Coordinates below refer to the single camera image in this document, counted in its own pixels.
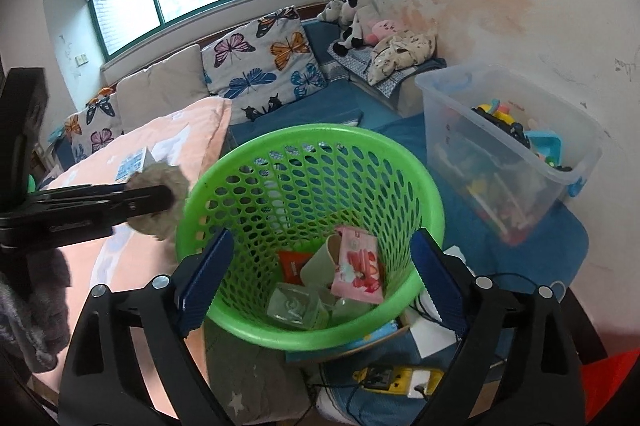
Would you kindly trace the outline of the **grey gloved left hand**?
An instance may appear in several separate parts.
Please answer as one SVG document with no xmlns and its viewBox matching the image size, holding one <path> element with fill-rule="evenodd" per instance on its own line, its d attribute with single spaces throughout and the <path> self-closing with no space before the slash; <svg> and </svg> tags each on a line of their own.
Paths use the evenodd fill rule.
<svg viewBox="0 0 640 426">
<path fill-rule="evenodd" d="M 58 365 L 70 342 L 66 289 L 70 269 L 61 250 L 30 253 L 17 273 L 1 269 L 1 348 L 30 372 Z"/>
</svg>

